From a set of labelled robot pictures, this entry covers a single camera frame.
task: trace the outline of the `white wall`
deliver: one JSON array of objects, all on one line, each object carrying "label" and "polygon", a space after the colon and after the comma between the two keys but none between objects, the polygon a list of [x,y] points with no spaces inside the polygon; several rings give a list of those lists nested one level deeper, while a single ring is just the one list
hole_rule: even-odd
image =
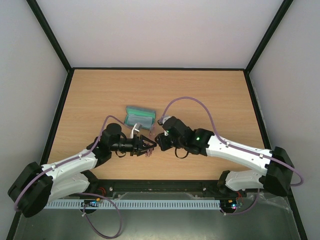
[{"label": "white wall", "polygon": [[245,68],[282,0],[38,0],[73,67]]},{"label": "white wall", "polygon": [[305,184],[292,189],[310,240],[320,228],[320,1],[293,1],[251,73],[273,146]]},{"label": "white wall", "polygon": [[7,191],[39,162],[66,71],[25,0],[0,1],[0,239],[15,211]]}]

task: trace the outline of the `wooden table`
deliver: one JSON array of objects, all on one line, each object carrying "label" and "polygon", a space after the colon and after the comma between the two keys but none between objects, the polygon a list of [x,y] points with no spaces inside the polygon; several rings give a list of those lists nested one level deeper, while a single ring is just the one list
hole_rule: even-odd
[{"label": "wooden table", "polygon": [[[256,148],[264,148],[256,115],[242,71],[217,70],[87,70],[74,72],[54,139],[49,163],[60,161],[83,150],[98,135],[107,115],[122,121],[126,106],[156,110],[157,119],[167,104],[189,96],[202,101],[210,110],[219,134]],[[205,110],[191,100],[175,102],[168,115],[181,119],[192,129],[212,130]],[[130,130],[123,127],[128,136]],[[162,132],[157,128],[156,134]],[[178,150],[183,156],[185,151]],[[246,168],[231,161],[189,155],[175,157],[174,149],[151,157],[115,154],[92,172],[99,179],[123,180],[216,180],[222,171]]]}]

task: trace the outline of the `black metal frame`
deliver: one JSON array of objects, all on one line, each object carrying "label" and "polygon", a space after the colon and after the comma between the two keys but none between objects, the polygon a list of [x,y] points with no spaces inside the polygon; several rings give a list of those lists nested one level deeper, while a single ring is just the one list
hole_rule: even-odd
[{"label": "black metal frame", "polygon": [[[164,68],[164,67],[71,67],[69,64],[62,48],[60,47],[54,33],[52,32],[44,14],[42,13],[38,3],[36,0],[26,0],[32,9],[34,15],[38,19],[39,24],[41,25],[43,31],[45,32],[46,36],[48,37],[49,41],[51,42],[56,54],[60,58],[63,66],[65,67],[66,71],[68,72],[66,81],[63,87],[63,91],[58,103],[57,110],[54,115],[53,123],[49,132],[49,136],[43,151],[43,155],[40,161],[40,164],[44,164],[48,161],[53,141],[56,136],[56,132],[58,129],[59,121],[63,112],[64,104],[68,95],[69,87],[71,84],[71,80],[74,74],[74,70],[77,69],[94,69],[94,70],[179,70],[179,71],[243,71],[246,84],[248,87],[248,91],[250,94],[250,98],[252,101],[253,109],[255,112],[255,116],[257,119],[257,123],[260,129],[261,137],[263,140],[263,144],[265,148],[270,149],[271,145],[269,142],[269,138],[267,135],[266,127],[261,115],[261,111],[258,105],[258,101],[254,92],[254,88],[252,86],[252,82],[250,79],[250,72],[252,71],[253,67],[257,63],[260,55],[262,54],[263,50],[267,46],[269,40],[271,39],[272,35],[276,31],[278,25],[280,24],[282,18],[286,14],[287,10],[289,9],[293,0],[284,0],[277,11],[275,17],[273,18],[269,28],[267,29],[266,33],[264,34],[260,44],[258,45],[256,51],[254,52],[250,62],[248,63],[246,69],[242,68]],[[210,193],[207,189],[210,185],[215,184],[216,180],[180,180],[180,181],[172,181],[172,180],[101,180],[101,184],[106,187],[107,194],[112,194],[112,192],[117,191],[127,192],[127,191],[134,191],[134,190],[143,190],[144,192],[147,191],[155,191],[155,190],[166,190],[175,192],[180,190],[180,192],[188,192],[188,193],[195,193],[199,194],[199,196],[203,197],[218,197],[219,199],[224,199],[223,197],[218,196],[216,193]],[[300,234],[300,238],[302,240],[307,240],[307,235],[301,221],[299,211],[292,194],[290,191],[288,196],[288,201],[293,211],[293,216],[295,219],[295,223],[298,228],[298,232]],[[13,240],[14,235],[19,223],[21,214],[17,212],[14,216],[11,228],[9,230],[7,240]]]}]

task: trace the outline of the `white plastic casing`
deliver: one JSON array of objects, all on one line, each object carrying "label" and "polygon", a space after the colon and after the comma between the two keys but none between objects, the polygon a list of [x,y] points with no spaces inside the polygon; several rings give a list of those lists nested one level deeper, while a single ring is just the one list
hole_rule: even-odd
[{"label": "white plastic casing", "polygon": [[[87,153],[88,151],[89,150],[84,149],[80,153],[73,155],[71,157],[68,157],[64,160],[57,161],[57,162],[54,162],[51,164],[43,164],[42,170],[45,171],[49,168],[56,166],[57,164],[59,164],[61,162],[66,161],[67,159],[77,157],[79,154],[83,155],[83,154]],[[73,160],[71,162],[68,162],[62,166],[55,168],[52,171],[47,172],[46,175],[52,177],[53,184],[58,184],[61,181],[65,180],[65,179],[69,179],[78,173],[81,173],[85,170],[93,169],[96,166],[97,161],[98,161],[98,159],[96,159],[95,154],[93,152],[91,152],[85,157],[81,157],[80,159]]]},{"label": "white plastic casing", "polygon": [[70,194],[82,193],[88,188],[89,184],[87,177],[82,173],[78,173],[71,178],[67,178],[58,184],[53,184],[48,203]]},{"label": "white plastic casing", "polygon": [[260,156],[237,150],[230,146],[227,147],[225,144],[221,143],[215,135],[211,136],[210,140],[208,141],[209,147],[206,149],[206,154],[208,156],[219,157],[230,160],[237,164],[241,164],[254,170],[256,173],[262,176],[265,176],[267,174],[267,168],[265,166],[266,164],[270,164],[270,160],[265,158],[264,156],[272,156],[269,149],[254,148],[237,142],[229,141],[225,138],[222,139],[226,142],[229,142],[229,144],[231,145],[236,145],[238,147],[256,152]]},{"label": "white plastic casing", "polygon": [[231,171],[225,179],[225,185],[233,191],[239,191],[240,189],[263,189],[263,184],[259,182],[261,176],[261,174],[253,170]]}]

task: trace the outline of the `black frame edge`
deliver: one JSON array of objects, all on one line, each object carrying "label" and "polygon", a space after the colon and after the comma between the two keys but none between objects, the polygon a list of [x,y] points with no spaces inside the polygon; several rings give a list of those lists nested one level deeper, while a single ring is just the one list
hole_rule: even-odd
[{"label": "black frame edge", "polygon": [[294,195],[292,193],[292,190],[290,189],[289,195],[288,195],[288,202],[290,205],[290,208],[292,210],[293,213],[293,217],[294,217],[294,221],[296,224],[296,228],[298,229],[298,233],[300,235],[301,240],[308,240],[307,234],[306,234],[306,230],[304,227],[304,224],[301,220],[300,214],[299,214],[299,210],[294,198]]},{"label": "black frame edge", "polygon": [[74,70],[176,70],[176,71],[244,71],[244,68],[207,67],[74,67]]},{"label": "black frame edge", "polygon": [[[263,141],[264,147],[266,149],[271,149],[271,144],[270,144],[270,141],[269,141],[269,138],[268,138],[268,134],[267,134],[267,131],[266,131],[265,122],[264,122],[264,120],[262,118],[262,114],[261,114],[261,111],[260,111],[260,108],[259,108],[259,105],[258,105],[257,96],[256,96],[256,93],[254,91],[254,87],[253,87],[252,81],[250,79],[250,73],[247,72],[247,71],[244,71],[243,73],[244,73],[246,85],[248,87],[248,91],[249,91],[249,94],[250,94],[250,98],[251,98],[251,101],[252,101],[255,117],[256,117],[259,129],[260,129],[260,133],[261,133],[261,137],[262,137],[262,141]],[[293,212],[294,221],[295,221],[296,227],[298,229],[300,238],[301,238],[301,240],[308,240],[307,234],[306,234],[306,231],[305,231],[305,227],[304,227],[303,222],[301,220],[301,217],[300,217],[300,214],[299,214],[299,210],[298,210],[298,207],[296,205],[296,201],[295,201],[295,198],[294,198],[294,195],[293,195],[291,189],[289,191],[289,194],[288,194],[287,198],[288,198],[288,202],[290,204],[291,210]]]},{"label": "black frame edge", "polygon": [[58,40],[56,39],[53,31],[51,30],[51,27],[49,26],[49,24],[45,18],[45,15],[41,11],[37,1],[36,0],[26,0],[26,1],[29,4],[29,6],[30,6],[33,14],[35,15],[36,19],[38,20],[39,24],[41,25],[45,35],[49,39],[52,47],[54,48],[56,54],[58,55],[65,70],[67,72],[70,72],[72,67],[71,67],[70,63],[68,62],[68,59],[67,59],[66,55],[64,54],[62,48],[60,47]]},{"label": "black frame edge", "polygon": [[51,152],[51,149],[52,149],[52,145],[53,145],[54,140],[55,140],[55,136],[56,136],[56,133],[57,133],[58,125],[59,125],[59,122],[60,122],[62,111],[63,111],[64,106],[65,106],[65,102],[66,102],[66,99],[67,99],[67,95],[68,95],[68,92],[69,92],[69,88],[70,88],[70,84],[71,84],[71,80],[72,80],[72,77],[74,75],[74,72],[75,71],[73,69],[71,69],[70,72],[66,76],[65,83],[64,83],[64,86],[63,86],[63,89],[62,89],[62,93],[61,93],[61,96],[60,96],[60,99],[59,99],[59,103],[58,103],[58,106],[57,106],[55,114],[54,114],[54,118],[53,118],[53,122],[52,122],[52,125],[51,125],[51,129],[50,129],[47,141],[45,143],[45,147],[44,147],[44,150],[43,150],[42,158],[40,160],[40,165],[46,164],[48,162],[48,158],[49,158],[49,155],[50,155],[50,152]]},{"label": "black frame edge", "polygon": [[266,126],[265,126],[264,120],[262,118],[262,114],[261,114],[261,111],[260,111],[260,108],[259,108],[259,104],[258,104],[258,101],[257,101],[257,97],[256,97],[256,94],[255,94],[254,87],[253,87],[251,79],[250,79],[250,75],[246,71],[244,71],[243,74],[244,74],[245,82],[246,82],[246,85],[248,87],[248,91],[249,91],[249,94],[250,94],[250,98],[251,98],[253,110],[254,110],[254,113],[255,113],[256,121],[258,123],[259,130],[260,130],[260,133],[261,133],[263,145],[264,145],[264,147],[266,149],[271,149],[271,144],[270,144],[270,141],[269,141],[269,138],[268,138]]},{"label": "black frame edge", "polygon": [[6,236],[6,240],[13,240],[14,239],[21,215],[22,214],[20,211],[15,213],[13,220],[12,220],[12,223],[11,223],[11,227],[8,232],[8,235]]},{"label": "black frame edge", "polygon": [[281,6],[279,7],[278,11],[276,12],[273,20],[271,21],[268,29],[266,30],[261,42],[259,43],[258,47],[256,48],[251,60],[249,61],[248,65],[245,68],[247,73],[250,73],[254,66],[256,65],[259,57],[261,56],[262,52],[266,48],[268,42],[270,41],[271,37],[275,33],[277,27],[279,26],[281,20],[285,16],[286,12],[288,11],[290,5],[294,0],[283,0]]}]

